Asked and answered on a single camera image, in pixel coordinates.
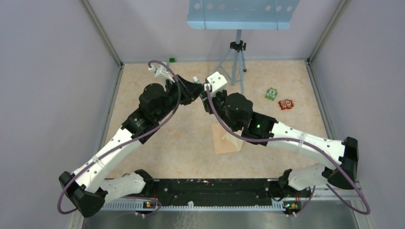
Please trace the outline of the cream paper letter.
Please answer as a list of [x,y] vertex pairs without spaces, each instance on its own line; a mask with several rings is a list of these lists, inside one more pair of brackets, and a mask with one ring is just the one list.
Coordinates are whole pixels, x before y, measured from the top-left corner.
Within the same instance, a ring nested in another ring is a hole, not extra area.
[[227,133],[226,135],[226,139],[235,147],[235,152],[238,152],[242,149],[243,146],[243,140],[232,135],[231,133]]

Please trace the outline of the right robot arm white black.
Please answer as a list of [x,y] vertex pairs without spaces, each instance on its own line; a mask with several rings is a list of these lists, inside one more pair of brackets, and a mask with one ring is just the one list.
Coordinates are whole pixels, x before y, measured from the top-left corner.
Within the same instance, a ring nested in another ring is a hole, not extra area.
[[206,112],[215,115],[219,124],[235,138],[254,145],[283,148],[317,161],[312,166],[286,170],[278,178],[283,195],[292,197],[298,191],[317,185],[357,189],[357,139],[333,140],[299,131],[255,112],[252,101],[239,93],[207,90],[202,93],[202,101]]

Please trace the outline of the green white glue stick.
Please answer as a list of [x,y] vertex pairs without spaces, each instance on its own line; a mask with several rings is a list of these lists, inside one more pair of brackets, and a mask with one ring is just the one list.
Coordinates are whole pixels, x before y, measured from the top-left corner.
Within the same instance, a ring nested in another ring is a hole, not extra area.
[[201,84],[201,82],[200,82],[200,80],[198,79],[197,76],[194,76],[194,77],[192,78],[192,80],[193,80],[194,83]]

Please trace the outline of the peach envelope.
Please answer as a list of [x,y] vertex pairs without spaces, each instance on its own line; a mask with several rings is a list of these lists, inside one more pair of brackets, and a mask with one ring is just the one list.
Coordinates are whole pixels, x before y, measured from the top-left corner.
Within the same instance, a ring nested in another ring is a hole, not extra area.
[[235,147],[225,136],[228,132],[220,124],[212,124],[211,128],[215,154],[234,153]]

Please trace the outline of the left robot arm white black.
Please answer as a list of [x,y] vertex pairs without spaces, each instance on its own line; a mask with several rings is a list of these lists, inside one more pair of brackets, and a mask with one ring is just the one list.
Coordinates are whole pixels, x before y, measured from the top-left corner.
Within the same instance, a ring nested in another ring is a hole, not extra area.
[[139,96],[139,107],[122,123],[111,140],[82,167],[63,172],[59,181],[66,196],[84,218],[95,215],[105,203],[124,196],[153,192],[152,177],[137,170],[121,178],[107,176],[130,153],[146,143],[175,114],[179,105],[188,105],[210,89],[208,83],[189,82],[179,75],[175,80],[148,84]]

